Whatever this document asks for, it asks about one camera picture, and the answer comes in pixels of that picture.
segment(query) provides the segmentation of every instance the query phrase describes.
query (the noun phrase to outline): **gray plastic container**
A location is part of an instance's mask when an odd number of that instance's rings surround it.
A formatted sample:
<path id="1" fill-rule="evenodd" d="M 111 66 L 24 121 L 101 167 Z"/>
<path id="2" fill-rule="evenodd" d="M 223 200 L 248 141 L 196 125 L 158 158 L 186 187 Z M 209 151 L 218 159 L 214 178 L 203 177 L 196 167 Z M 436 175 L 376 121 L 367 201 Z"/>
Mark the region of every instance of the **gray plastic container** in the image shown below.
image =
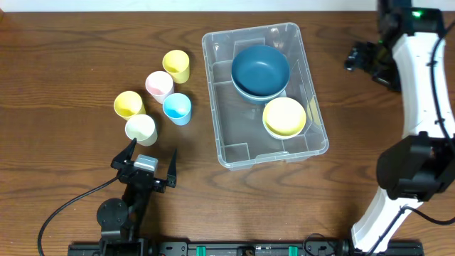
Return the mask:
<path id="1" fill-rule="evenodd" d="M 262 124 L 265 105 L 245 102 L 232 83 L 232 60 L 241 50 L 254 45 L 274 47 L 289 62 L 291 79 L 280 96 L 297 100 L 306 111 L 305 127 L 292 139 L 271 137 Z M 303 161 L 327 151 L 326 128 L 296 24 L 207 33 L 202 38 L 202 48 L 216 150 L 222 166 L 234 171 L 268 161 Z"/>

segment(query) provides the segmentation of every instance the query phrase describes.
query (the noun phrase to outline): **white backdrop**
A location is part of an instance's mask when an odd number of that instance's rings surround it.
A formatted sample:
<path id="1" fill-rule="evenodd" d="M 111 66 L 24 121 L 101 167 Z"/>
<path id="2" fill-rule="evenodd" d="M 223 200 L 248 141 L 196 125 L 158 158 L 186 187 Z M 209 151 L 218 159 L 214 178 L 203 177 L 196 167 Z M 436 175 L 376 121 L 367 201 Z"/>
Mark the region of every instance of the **white backdrop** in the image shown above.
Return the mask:
<path id="1" fill-rule="evenodd" d="M 455 0 L 414 0 L 455 11 Z M 0 0 L 4 11 L 374 11 L 376 0 Z"/>

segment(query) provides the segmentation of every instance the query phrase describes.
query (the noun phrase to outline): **wooden table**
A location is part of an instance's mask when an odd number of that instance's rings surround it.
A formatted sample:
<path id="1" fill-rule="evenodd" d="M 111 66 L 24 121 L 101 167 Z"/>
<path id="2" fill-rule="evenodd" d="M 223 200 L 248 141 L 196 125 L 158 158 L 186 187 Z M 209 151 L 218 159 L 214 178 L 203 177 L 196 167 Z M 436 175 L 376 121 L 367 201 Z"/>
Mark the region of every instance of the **wooden table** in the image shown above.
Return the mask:
<path id="1" fill-rule="evenodd" d="M 447 20 L 455 18 L 446 15 Z M 0 255 L 36 255 L 44 220 L 76 195 L 111 179 L 112 158 L 129 140 L 112 108 L 135 90 L 159 124 L 157 144 L 136 154 L 159 159 L 166 174 L 178 148 L 178 185 L 155 194 L 142 233 L 191 241 L 302 241 L 310 233 L 346 238 L 378 184 L 379 154 L 400 140 L 401 95 L 343 69 L 354 41 L 375 41 L 375 13 L 4 14 L 0 23 Z M 207 32 L 292 21 L 300 26 L 330 147 L 322 156 L 228 171 L 217 160 L 201 38 Z M 446 70 L 455 70 L 455 33 Z M 191 78 L 177 87 L 193 101 L 184 127 L 164 117 L 145 91 L 163 55 L 182 49 Z M 455 73 L 447 73 L 455 99 Z M 46 229 L 46 255 L 73 241 L 98 241 L 95 215 L 120 197 L 118 182 L 65 209 Z M 421 209 L 453 217 L 455 186 Z M 453 255 L 455 226 L 411 215 L 395 238 L 420 239 L 428 255 Z"/>

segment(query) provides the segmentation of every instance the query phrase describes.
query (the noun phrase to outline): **pink cup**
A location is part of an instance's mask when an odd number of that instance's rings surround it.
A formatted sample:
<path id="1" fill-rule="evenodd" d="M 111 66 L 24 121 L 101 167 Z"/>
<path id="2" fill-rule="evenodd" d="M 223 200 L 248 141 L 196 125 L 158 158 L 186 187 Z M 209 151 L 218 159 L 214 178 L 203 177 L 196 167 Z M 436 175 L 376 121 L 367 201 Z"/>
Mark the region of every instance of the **pink cup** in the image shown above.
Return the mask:
<path id="1" fill-rule="evenodd" d="M 145 80 L 145 88 L 157 102 L 163 104 L 166 97 L 173 94 L 172 77 L 164 71 L 153 72 Z"/>

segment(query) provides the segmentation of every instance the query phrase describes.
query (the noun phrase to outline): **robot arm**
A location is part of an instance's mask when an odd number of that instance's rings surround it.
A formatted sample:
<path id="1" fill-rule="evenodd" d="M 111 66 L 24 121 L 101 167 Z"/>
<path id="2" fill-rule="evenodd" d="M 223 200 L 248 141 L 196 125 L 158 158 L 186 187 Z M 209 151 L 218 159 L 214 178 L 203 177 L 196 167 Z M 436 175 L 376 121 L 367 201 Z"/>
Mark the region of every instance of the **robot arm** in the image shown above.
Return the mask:
<path id="1" fill-rule="evenodd" d="M 410 214 L 406 211 L 382 236 L 403 206 L 418 208 L 453 179 L 453 153 L 444 143 L 430 78 L 430 60 L 445 33 L 440 10 L 412 8 L 410 1 L 380 1 L 380 46 L 357 44 L 345 66 L 362 68 L 373 80 L 401 90 L 405 110 L 403 140 L 384 152 L 377 167 L 380 187 L 365 215 L 351 230 L 353 246 L 363 252 L 383 252 L 393 233 Z M 436 94 L 444 126 L 455 133 L 455 121 L 444 74 L 444 46 L 439 44 L 434 66 Z"/>

